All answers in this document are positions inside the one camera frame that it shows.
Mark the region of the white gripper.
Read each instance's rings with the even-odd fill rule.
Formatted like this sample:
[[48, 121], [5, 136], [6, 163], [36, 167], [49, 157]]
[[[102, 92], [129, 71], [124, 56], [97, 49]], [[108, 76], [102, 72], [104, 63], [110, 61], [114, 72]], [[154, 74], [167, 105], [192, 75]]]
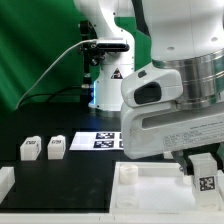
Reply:
[[171, 103], [138, 108], [122, 105], [121, 133], [125, 154], [138, 159], [179, 151], [185, 175], [193, 175], [192, 153], [196, 148], [224, 141], [224, 103], [190, 111]]

